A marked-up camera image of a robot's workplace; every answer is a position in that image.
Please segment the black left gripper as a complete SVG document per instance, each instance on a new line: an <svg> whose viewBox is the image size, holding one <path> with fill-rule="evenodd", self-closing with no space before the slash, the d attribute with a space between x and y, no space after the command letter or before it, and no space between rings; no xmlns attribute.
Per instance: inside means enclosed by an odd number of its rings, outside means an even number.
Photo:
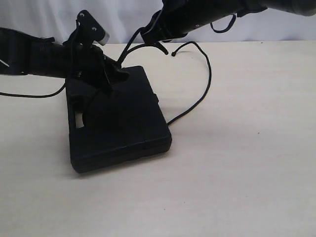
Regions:
<svg viewBox="0 0 316 237"><path fill-rule="evenodd" d="M81 80L91 86L99 86L105 95L111 95L110 83L119 83L128 79L128 72L114 59L103 55L102 50L92 45L83 45L70 37L63 42L70 53L70 66L67 69L65 86L71 79Z"/></svg>

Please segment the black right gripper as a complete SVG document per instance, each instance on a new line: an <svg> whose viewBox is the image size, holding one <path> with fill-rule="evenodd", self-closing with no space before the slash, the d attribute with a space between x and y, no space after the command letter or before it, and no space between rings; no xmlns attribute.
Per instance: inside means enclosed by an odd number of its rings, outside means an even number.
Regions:
<svg viewBox="0 0 316 237"><path fill-rule="evenodd" d="M159 42L170 42L175 39L184 38L187 33L176 32L166 22L166 7L157 11L151 18L150 22L141 30L141 38L145 44L154 44L154 46L168 55L168 50Z"/></svg>

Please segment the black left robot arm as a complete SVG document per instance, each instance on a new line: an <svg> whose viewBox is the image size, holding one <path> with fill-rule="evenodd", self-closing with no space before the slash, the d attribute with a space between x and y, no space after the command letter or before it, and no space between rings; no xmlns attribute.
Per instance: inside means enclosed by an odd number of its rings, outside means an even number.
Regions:
<svg viewBox="0 0 316 237"><path fill-rule="evenodd" d="M36 75L82 81L106 94L112 85L124 82L129 73L93 45L93 34L77 27L62 44L20 31L0 30L0 73L10 76Z"/></svg>

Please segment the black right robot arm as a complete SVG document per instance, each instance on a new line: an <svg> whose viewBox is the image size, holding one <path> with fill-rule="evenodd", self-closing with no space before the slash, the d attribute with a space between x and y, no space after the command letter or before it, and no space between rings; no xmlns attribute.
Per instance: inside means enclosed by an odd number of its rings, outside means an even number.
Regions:
<svg viewBox="0 0 316 237"><path fill-rule="evenodd" d="M233 24L237 17L268 8L302 16L316 14L314 0L164 0L141 37L146 44L179 39L224 17L231 15Z"/></svg>

